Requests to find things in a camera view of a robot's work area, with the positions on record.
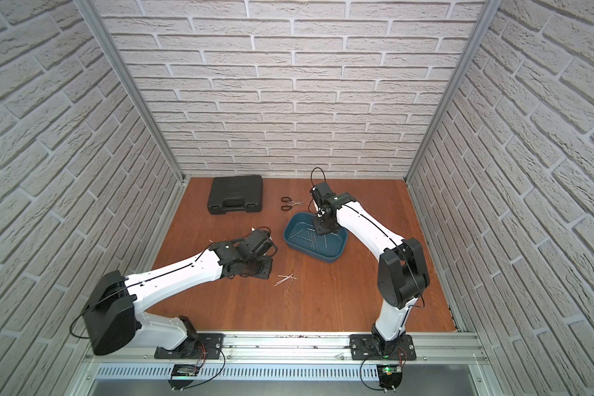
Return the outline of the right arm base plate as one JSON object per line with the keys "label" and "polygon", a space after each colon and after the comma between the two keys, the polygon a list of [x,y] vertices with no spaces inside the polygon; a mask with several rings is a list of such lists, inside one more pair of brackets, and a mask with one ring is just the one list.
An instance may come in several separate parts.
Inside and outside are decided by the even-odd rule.
{"label": "right arm base plate", "polygon": [[353,361],[416,361],[417,354],[412,337],[404,333],[392,341],[383,341],[378,335],[356,333],[349,336],[349,348]]}

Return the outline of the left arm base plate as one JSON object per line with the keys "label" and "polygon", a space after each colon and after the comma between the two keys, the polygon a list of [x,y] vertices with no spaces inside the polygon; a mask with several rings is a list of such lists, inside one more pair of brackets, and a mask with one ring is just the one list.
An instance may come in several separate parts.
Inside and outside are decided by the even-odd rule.
{"label": "left arm base plate", "polygon": [[173,350],[158,347],[154,353],[155,359],[168,360],[199,360],[206,353],[206,360],[219,360],[224,341],[224,333],[199,333],[186,339]]}

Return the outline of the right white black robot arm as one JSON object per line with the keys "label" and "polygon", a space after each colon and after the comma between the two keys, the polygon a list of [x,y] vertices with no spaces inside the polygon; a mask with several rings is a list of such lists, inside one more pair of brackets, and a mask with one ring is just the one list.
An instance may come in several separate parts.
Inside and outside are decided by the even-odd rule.
{"label": "right white black robot arm", "polygon": [[394,345],[404,336],[412,308],[423,301],[423,293],[431,284],[422,244],[387,229],[354,196],[334,193],[325,181],[312,186],[310,195],[316,209],[313,226],[317,234],[345,229],[376,258],[377,287],[383,304],[372,336],[381,350]]}

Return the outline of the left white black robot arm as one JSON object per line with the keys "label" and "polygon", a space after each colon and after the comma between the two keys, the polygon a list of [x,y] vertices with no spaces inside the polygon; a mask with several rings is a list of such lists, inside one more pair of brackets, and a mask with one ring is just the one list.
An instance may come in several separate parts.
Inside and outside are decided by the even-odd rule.
{"label": "left white black robot arm", "polygon": [[267,280],[277,246],[269,229],[210,244],[193,257],[149,272],[108,272],[94,286],[79,317],[92,352],[106,356],[125,347],[154,348],[157,359],[203,359],[219,341],[201,340],[185,316],[167,318],[149,308],[192,287],[221,279]]}

